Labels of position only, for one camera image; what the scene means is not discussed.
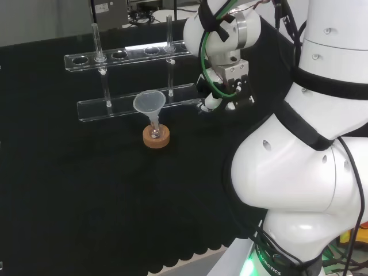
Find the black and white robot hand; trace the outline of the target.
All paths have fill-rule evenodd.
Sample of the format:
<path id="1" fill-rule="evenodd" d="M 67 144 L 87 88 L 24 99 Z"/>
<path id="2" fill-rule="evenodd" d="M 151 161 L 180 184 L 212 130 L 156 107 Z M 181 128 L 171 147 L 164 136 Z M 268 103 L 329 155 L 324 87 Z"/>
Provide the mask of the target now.
<path id="1" fill-rule="evenodd" d="M 213 84 L 220 93 L 213 91 L 213 86 L 205 80 L 203 74 L 198 78 L 197 89 L 206 94 L 206 97 L 197 104 L 197 108 L 202 112 L 235 112 L 255 104 L 255 94 L 248 75 L 236 80 L 231 79 L 227 85 L 218 78 L 218 82 Z"/>

